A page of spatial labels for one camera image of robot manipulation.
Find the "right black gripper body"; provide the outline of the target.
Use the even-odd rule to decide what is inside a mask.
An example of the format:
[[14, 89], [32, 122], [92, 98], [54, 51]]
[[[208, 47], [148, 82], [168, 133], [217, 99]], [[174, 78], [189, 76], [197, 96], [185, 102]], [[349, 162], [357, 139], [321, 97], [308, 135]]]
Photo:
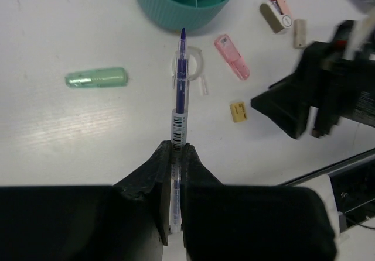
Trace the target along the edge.
[[354, 51], [354, 58], [345, 59], [354, 24], [346, 20], [338, 25], [319, 62], [318, 110], [311, 130], [316, 138], [329, 135], [340, 118], [374, 127], [374, 33]]

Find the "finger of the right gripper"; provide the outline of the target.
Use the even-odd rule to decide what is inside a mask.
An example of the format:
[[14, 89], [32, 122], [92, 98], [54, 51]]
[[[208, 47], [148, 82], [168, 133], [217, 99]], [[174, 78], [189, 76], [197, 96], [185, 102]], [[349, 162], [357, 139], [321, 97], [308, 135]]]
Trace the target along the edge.
[[324, 42], [311, 43], [301, 54], [294, 71], [269, 87], [272, 102], [311, 102], [325, 54]]
[[251, 100], [251, 107], [267, 116], [289, 137], [298, 139], [306, 131], [310, 105], [295, 91], [267, 91]]

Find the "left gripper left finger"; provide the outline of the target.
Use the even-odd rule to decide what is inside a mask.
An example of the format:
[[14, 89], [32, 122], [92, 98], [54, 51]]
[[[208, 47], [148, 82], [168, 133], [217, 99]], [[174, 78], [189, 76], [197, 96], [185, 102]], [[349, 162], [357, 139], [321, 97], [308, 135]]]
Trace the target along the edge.
[[1, 188], [2, 260], [162, 260], [170, 141], [113, 185]]

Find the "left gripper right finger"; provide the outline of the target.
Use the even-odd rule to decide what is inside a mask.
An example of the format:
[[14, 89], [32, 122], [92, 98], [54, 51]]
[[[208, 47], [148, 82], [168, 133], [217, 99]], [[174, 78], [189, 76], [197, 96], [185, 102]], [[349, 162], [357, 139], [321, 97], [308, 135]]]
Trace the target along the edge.
[[220, 182], [186, 145], [183, 241], [189, 260], [335, 260], [335, 232], [320, 196], [306, 187]]

